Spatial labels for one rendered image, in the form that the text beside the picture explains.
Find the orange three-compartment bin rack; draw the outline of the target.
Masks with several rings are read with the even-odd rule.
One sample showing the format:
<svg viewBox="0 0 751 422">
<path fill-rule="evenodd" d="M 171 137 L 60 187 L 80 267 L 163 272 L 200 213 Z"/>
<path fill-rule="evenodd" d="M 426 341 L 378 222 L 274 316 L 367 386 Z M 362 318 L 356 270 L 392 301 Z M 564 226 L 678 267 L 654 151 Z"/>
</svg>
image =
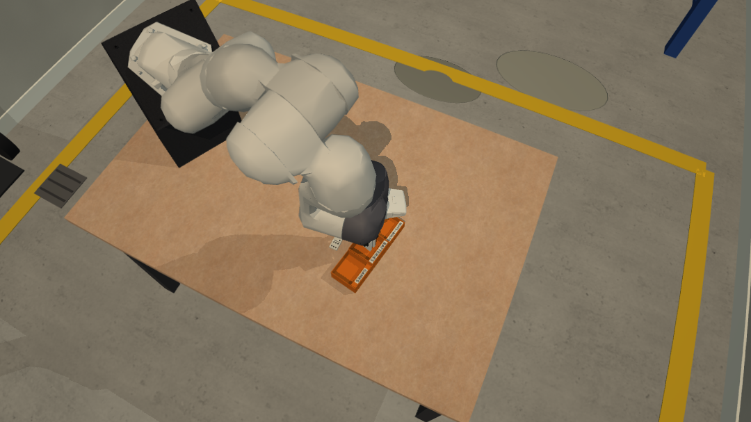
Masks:
<svg viewBox="0 0 751 422">
<path fill-rule="evenodd" d="M 397 217 L 385 219 L 372 251 L 353 243 L 331 271 L 331 276 L 356 293 L 404 226 L 405 222 Z"/>
</svg>

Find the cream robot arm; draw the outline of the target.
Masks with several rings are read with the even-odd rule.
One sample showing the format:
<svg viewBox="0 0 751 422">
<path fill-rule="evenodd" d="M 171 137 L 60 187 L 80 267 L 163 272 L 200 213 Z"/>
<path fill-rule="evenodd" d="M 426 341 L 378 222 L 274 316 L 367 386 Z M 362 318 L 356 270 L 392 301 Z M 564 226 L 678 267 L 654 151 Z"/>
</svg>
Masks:
<svg viewBox="0 0 751 422">
<path fill-rule="evenodd" d="M 185 133 L 215 123 L 228 112 L 221 108 L 248 111 L 226 138 L 240 171 L 270 185 L 294 185 L 302 175 L 303 227 L 370 243 L 385 219 L 406 215 L 404 191 L 389 188 L 384 165 L 349 135 L 325 138 L 359 97 L 353 74 L 328 55 L 291 60 L 277 63 L 271 44 L 253 31 L 212 52 L 208 43 L 153 23 L 131 48 L 128 68 L 161 95 L 166 120 Z"/>
</svg>

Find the white domino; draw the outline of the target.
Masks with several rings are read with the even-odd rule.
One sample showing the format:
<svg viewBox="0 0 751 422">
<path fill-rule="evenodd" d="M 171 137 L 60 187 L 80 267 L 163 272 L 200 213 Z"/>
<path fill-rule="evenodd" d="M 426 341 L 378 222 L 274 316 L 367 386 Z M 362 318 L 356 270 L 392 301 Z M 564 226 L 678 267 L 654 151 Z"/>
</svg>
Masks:
<svg viewBox="0 0 751 422">
<path fill-rule="evenodd" d="M 338 247 L 341 245 L 342 239 L 339 239 L 337 237 L 334 237 L 334 240 L 332 240 L 329 247 L 331 247 L 334 250 L 338 250 Z"/>
</svg>

